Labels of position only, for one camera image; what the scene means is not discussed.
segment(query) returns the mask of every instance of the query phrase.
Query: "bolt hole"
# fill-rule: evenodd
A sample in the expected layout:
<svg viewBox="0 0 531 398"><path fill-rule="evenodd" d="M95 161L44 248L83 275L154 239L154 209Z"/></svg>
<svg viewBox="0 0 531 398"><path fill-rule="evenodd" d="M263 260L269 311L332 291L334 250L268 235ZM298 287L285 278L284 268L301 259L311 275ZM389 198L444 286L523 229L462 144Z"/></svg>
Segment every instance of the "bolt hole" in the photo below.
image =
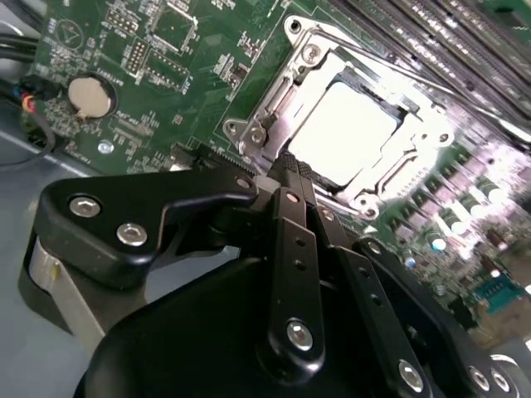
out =
<svg viewBox="0 0 531 398"><path fill-rule="evenodd" d="M230 135L235 135L236 134L236 125L234 123L229 123L227 125L227 130L228 130Z"/></svg>
<svg viewBox="0 0 531 398"><path fill-rule="evenodd" d="M290 31L292 33L299 33L300 32L300 22L295 19L290 25Z"/></svg>
<svg viewBox="0 0 531 398"><path fill-rule="evenodd" d="M294 193L288 192L288 193L286 194L286 196L287 196L288 199L290 199L290 201L292 201L293 203L298 203L298 202L299 202L299 197L296 196Z"/></svg>
<svg viewBox="0 0 531 398"><path fill-rule="evenodd" d="M306 271L307 267L306 267L306 264L303 263L302 261L300 260L295 260L293 262L294 266L299 270L299 271Z"/></svg>
<svg viewBox="0 0 531 398"><path fill-rule="evenodd" d="M249 189L251 187L251 184L248 181L244 180L243 178L237 178L236 183L240 187L245 188L245 189Z"/></svg>
<svg viewBox="0 0 531 398"><path fill-rule="evenodd" d="M383 306L382 300L381 300L376 294L371 294L371 300L372 300L373 303L375 303L378 307L382 307L382 306Z"/></svg>
<svg viewBox="0 0 531 398"><path fill-rule="evenodd" d="M367 279L371 277L370 273L364 267L359 267L358 271Z"/></svg>

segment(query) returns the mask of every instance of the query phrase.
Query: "silver fastener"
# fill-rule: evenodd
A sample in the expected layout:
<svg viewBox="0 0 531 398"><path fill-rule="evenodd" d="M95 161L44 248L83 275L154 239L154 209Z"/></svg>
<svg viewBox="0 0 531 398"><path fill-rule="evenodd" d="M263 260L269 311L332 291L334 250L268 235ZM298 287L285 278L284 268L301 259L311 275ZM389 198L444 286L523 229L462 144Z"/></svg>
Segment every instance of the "silver fastener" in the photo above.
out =
<svg viewBox="0 0 531 398"><path fill-rule="evenodd" d="M106 139L103 139L98 143L98 152L103 155L110 155L114 151L114 145L107 141Z"/></svg>
<svg viewBox="0 0 531 398"><path fill-rule="evenodd" d="M472 380L474 381L475 384L477 384L481 390L483 391L488 391L490 390L490 384L489 384L489 381L487 380L487 378L483 375L483 373L481 373L480 371L478 371L475 367L473 366L470 366L468 368L468 372L470 373L470 375L472 376Z"/></svg>
<svg viewBox="0 0 531 398"><path fill-rule="evenodd" d="M398 371L400 372L401 378L412 390L417 393L424 390L424 381L422 380L418 370L415 369L411 363L401 359L398 363Z"/></svg>
<svg viewBox="0 0 531 398"><path fill-rule="evenodd" d="M316 65L319 62L321 49L315 44L307 44L302 50L302 59L308 65Z"/></svg>
<svg viewBox="0 0 531 398"><path fill-rule="evenodd" d="M494 379L494 382L498 385L499 388L501 388L505 392L509 392L511 390L511 387L509 386L507 380L505 380L505 377L501 376L498 371L496 371L495 369L491 369L490 373L492 374L492 378Z"/></svg>
<svg viewBox="0 0 531 398"><path fill-rule="evenodd" d="M334 214L330 210L324 209L323 210L323 216L328 221L333 221L334 220Z"/></svg>
<svg viewBox="0 0 531 398"><path fill-rule="evenodd" d="M142 226L132 222L119 226L116 231L116 236L118 236L120 242L127 246L138 247L146 243L148 240L148 233L146 230Z"/></svg>
<svg viewBox="0 0 531 398"><path fill-rule="evenodd" d="M288 199L290 199L293 203L298 203L298 202L299 202L299 198L298 198L295 194L293 194L293 193L291 193L291 192L288 192L288 193L286 194L286 196L287 196Z"/></svg>
<svg viewBox="0 0 531 398"><path fill-rule="evenodd" d="M90 197L77 197L70 202L70 211L76 216L91 218L100 214L100 204Z"/></svg>
<svg viewBox="0 0 531 398"><path fill-rule="evenodd" d="M288 338L301 351L308 351L314 345L314 338L309 329L301 322L288 323Z"/></svg>
<svg viewBox="0 0 531 398"><path fill-rule="evenodd" d="M251 129L251 139L253 143L261 143L264 139L265 132L262 129L254 127Z"/></svg>
<svg viewBox="0 0 531 398"><path fill-rule="evenodd" d="M380 246L378 246L376 243L374 242L368 242L367 243L367 246L370 250L372 250L374 253L376 253L377 255L381 254L382 251L380 251Z"/></svg>
<svg viewBox="0 0 531 398"><path fill-rule="evenodd" d="M251 187L251 184L247 180L244 180L243 178L237 178L236 184L238 184L240 187L245 188L245 189L249 189Z"/></svg>

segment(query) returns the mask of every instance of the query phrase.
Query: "green circuit board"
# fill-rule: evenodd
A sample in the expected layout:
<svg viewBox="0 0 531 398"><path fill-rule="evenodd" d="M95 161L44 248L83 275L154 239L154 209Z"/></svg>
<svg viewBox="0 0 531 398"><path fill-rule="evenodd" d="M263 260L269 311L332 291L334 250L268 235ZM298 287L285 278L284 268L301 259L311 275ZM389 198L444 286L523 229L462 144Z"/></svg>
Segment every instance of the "green circuit board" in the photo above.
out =
<svg viewBox="0 0 531 398"><path fill-rule="evenodd" d="M502 27L510 29L514 37L524 44L531 44L531 1L483 0L481 6Z"/></svg>
<svg viewBox="0 0 531 398"><path fill-rule="evenodd" d="M204 144L240 162L221 123L250 114L290 53L284 17L348 23L322 0L51 0L48 10L34 71L64 86L96 73L114 87L116 107L83 121L59 99L46 116L71 156L106 174L168 169L176 146ZM382 50L356 26L348 30ZM112 154L98 151L102 140Z"/></svg>
<svg viewBox="0 0 531 398"><path fill-rule="evenodd" d="M389 47L383 45L384 37L369 32L358 20L349 19L344 10L340 12L333 6L342 4L336 0L49 0L47 3L45 28L33 72L65 88L76 77L87 73L98 75L112 88L113 107L102 118L85 119L76 114L66 90L62 97L38 106L52 128L64 138L64 150L103 174L167 171L178 162L180 155L195 153L199 148L208 148L216 156L245 166L236 147L223 133L222 124L227 118L248 119L252 115L292 52L283 29L283 21L289 15L339 27L374 53L389 55ZM404 7L415 4L412 0L395 3ZM483 6L490 12L501 7L498 3L505 6L511 3L523 10L522 15L529 22L531 16L526 13L527 9L520 7L527 7L524 0L491 0ZM429 21L419 20L420 25L415 26L396 12L384 12L384 6L390 7L387 2L361 0L356 2L360 11L356 15L379 25L385 35L400 41L402 48L416 53L415 43L426 39L421 26L427 29L431 26ZM453 2L446 6L464 24L477 23L473 15L458 9ZM436 15L433 4L425 7ZM439 13L443 17L447 15L443 9ZM528 40L525 36L528 31L514 30L518 38ZM489 31L480 34L493 37ZM498 46L495 50L505 51L509 59L531 75L531 68L520 60L516 51L502 41L493 39L492 43ZM470 43L449 40L446 44L460 49L461 44ZM424 56L426 65L439 76L452 76L447 65L430 53L416 54ZM477 68L478 73L502 76L484 62L484 57L475 58L473 51L466 54L472 58L465 58L464 62ZM481 62L469 62L478 59ZM459 66L453 58L447 60ZM459 75L463 80L469 79L468 76ZM490 83L496 88L500 81L493 79ZM427 93L426 87L418 89ZM435 92L429 96L444 101ZM430 215L431 222L417 228L407 242L401 241L392 228L393 220L407 219L404 211L412 205L412 198L418 192L425 191L430 178L444 180L441 173L446 167L460 167L457 164L460 156L476 155L485 143L478 133L482 128L473 119L460 113L451 117L460 126L455 131L455 142L439 151L431 169L422 170L422 177L407 194L386 202L375 221L341 214L339 217L350 230L372 234L399 255L406 248L412 252L418 263L412 272L434 291L440 303L447 306L463 297L465 304L474 308L486 297L474 292L491 278L481 268L478 258L463 260L459 250L466 246L471 253L475 238L493 226L505 228L505 235L512 239L509 243L522 239L531 225L529 217L517 212L518 219L508 224L505 215L510 209L497 209L499 213L493 213L488 220L472 222L467 238L450 238L446 251L433 250L427 239L433 231L441 233L431 219L437 211ZM112 150L102 151L102 143ZM487 177L509 193L519 192L523 178L518 173L531 168L531 162L514 154L506 143L493 142L488 152L494 153L491 159L494 166L487 171ZM456 201L477 185L479 176L467 176L470 185L462 189ZM486 246L484 252L493 258L499 254L491 246ZM441 286L445 288L443 294L439 291ZM496 305L504 303L503 300L498 300Z"/></svg>

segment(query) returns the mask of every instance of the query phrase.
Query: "metal bracket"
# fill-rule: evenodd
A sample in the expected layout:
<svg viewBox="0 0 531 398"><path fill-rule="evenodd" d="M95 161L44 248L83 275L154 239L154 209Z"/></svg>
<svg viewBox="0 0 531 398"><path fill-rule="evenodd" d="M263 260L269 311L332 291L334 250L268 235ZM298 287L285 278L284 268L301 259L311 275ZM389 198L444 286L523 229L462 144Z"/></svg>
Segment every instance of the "metal bracket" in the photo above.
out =
<svg viewBox="0 0 531 398"><path fill-rule="evenodd" d="M66 267L37 239L29 265L33 282L53 297L66 324L92 355L120 319L146 305L144 286L125 291L107 289Z"/></svg>

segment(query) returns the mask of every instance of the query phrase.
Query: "capacitor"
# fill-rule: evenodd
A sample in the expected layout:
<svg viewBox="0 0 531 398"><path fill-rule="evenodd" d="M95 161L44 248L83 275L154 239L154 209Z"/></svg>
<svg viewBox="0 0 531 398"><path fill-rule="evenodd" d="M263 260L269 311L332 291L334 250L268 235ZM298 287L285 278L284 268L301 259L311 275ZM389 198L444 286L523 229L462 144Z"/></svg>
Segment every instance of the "capacitor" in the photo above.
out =
<svg viewBox="0 0 531 398"><path fill-rule="evenodd" d="M509 246L507 245L507 242L505 241L504 237L493 229L487 230L485 232L485 237L492 245L496 246L499 250L503 251Z"/></svg>
<svg viewBox="0 0 531 398"><path fill-rule="evenodd" d="M446 241L437 232L428 232L426 240L434 251L444 251L446 249Z"/></svg>
<svg viewBox="0 0 531 398"><path fill-rule="evenodd" d="M415 260L411 250L404 250L402 252L402 258L404 260L404 265L407 268L415 268L417 266L417 261Z"/></svg>
<svg viewBox="0 0 531 398"><path fill-rule="evenodd" d="M481 255L480 264L493 278L498 278L501 275L498 265L490 257Z"/></svg>
<svg viewBox="0 0 531 398"><path fill-rule="evenodd" d="M466 232L466 224L452 210L445 212L441 219L450 227L452 233L463 235Z"/></svg>
<svg viewBox="0 0 531 398"><path fill-rule="evenodd" d="M465 196L460 200L460 204L470 213L474 218L483 217L486 214L486 209L472 196Z"/></svg>
<svg viewBox="0 0 531 398"><path fill-rule="evenodd" d="M502 203L507 199L507 193L491 180L484 181L478 188L494 204Z"/></svg>

